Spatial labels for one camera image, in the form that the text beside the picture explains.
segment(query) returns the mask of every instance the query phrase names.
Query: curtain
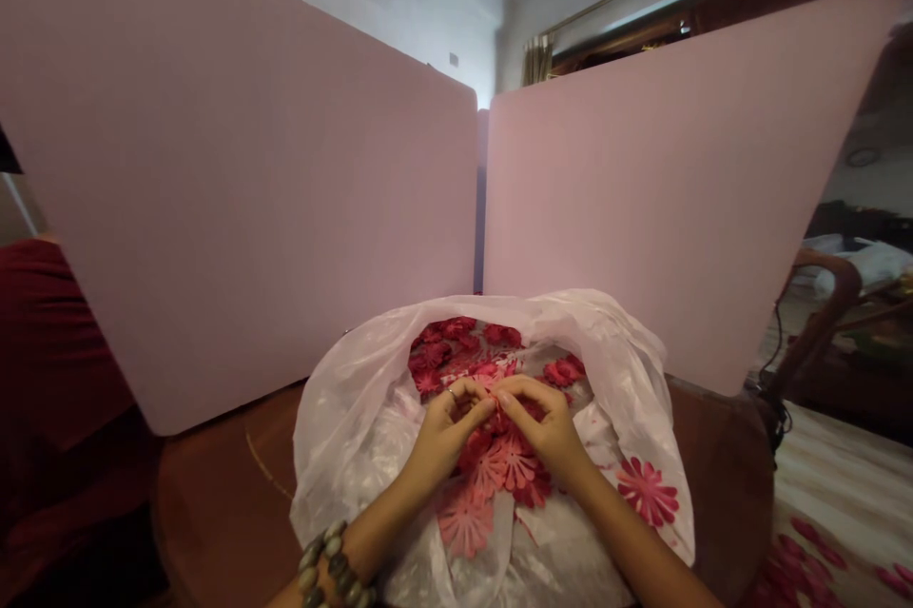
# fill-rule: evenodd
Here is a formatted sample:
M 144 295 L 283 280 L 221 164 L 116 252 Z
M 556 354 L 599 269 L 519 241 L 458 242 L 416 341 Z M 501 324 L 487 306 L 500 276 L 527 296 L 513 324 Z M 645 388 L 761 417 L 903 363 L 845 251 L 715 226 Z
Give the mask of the curtain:
M 538 35 L 523 47 L 523 87 L 545 82 L 552 72 L 554 36 Z

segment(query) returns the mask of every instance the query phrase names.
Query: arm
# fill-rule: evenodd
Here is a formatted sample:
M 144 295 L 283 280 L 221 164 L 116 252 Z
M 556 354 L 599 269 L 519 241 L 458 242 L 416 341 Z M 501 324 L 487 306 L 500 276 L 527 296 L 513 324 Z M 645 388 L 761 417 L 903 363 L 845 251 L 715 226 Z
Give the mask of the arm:
M 599 472 L 577 436 L 561 392 L 520 375 L 500 382 L 495 395 L 590 519 L 645 608 L 722 605 Z M 542 422 L 534 420 L 516 397 L 538 403 L 546 413 Z
M 393 483 L 355 518 L 342 535 L 342 553 L 362 586 L 368 586 L 387 560 L 396 539 L 457 467 L 459 454 L 473 431 L 495 411 L 485 389 L 462 378 L 441 392 L 425 413 L 416 445 Z M 342 605 L 327 574 L 318 564 L 318 584 L 330 605 Z M 268 604 L 269 608 L 300 608 L 297 578 Z

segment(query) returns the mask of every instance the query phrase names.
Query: hand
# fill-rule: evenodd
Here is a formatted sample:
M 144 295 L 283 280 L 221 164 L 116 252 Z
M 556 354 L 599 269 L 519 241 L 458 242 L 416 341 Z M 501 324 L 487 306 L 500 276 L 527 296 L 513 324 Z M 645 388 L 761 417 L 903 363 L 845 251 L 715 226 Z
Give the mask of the hand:
M 582 474 L 595 468 L 577 436 L 564 394 L 526 375 L 502 380 L 494 392 L 501 409 L 519 427 L 539 460 L 569 490 Z M 517 398 L 538 403 L 545 411 L 542 422 L 536 422 Z
M 399 474 L 426 498 L 450 477 L 469 436 L 495 412 L 495 400 L 469 378 L 460 378 L 448 389 L 428 404 L 416 445 Z

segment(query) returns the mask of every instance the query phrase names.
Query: wrist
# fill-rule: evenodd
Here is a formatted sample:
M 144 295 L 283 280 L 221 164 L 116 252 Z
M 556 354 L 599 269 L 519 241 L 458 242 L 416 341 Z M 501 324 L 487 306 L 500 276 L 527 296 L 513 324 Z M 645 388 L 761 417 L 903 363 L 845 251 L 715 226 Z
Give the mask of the wrist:
M 394 490 L 403 505 L 418 510 L 431 500 L 437 486 L 429 481 L 426 473 L 420 472 L 407 461 L 397 478 L 393 480 L 390 489 Z

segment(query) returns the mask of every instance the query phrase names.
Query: finger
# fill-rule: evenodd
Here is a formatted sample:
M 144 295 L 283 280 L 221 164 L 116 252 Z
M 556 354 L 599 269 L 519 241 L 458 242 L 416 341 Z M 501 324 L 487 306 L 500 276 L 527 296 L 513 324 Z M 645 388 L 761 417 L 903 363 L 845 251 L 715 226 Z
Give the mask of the finger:
M 492 398 L 483 399 L 473 406 L 463 418 L 457 422 L 453 429 L 459 434 L 460 440 L 465 443 L 469 436 L 476 431 L 485 421 L 495 413 L 495 400 Z
M 567 400 L 561 392 L 526 375 L 515 375 L 502 380 L 495 385 L 494 391 L 496 394 L 505 392 L 518 398 L 530 399 L 542 406 L 547 413 L 557 410 L 562 405 L 567 406 Z
M 542 425 L 536 422 L 533 419 L 533 416 L 526 412 L 526 408 L 524 408 L 512 394 L 509 394 L 506 391 L 498 391 L 495 392 L 495 396 L 497 396 L 497 401 L 501 406 L 501 410 L 507 413 L 507 417 L 514 421 L 514 424 L 520 428 L 520 432 L 523 433 L 523 436 L 526 437 L 530 443 L 533 443 L 534 435 L 537 434 L 538 430 L 542 429 Z
M 469 377 L 461 377 L 451 384 L 451 389 L 456 395 L 456 401 L 463 403 L 471 399 L 482 401 L 488 398 L 488 391 L 481 384 Z
M 469 403 L 488 397 L 485 387 L 473 382 L 469 378 L 460 378 L 445 387 L 437 397 L 428 404 L 428 411 L 439 414 L 454 415 L 462 412 L 461 408 L 469 410 Z

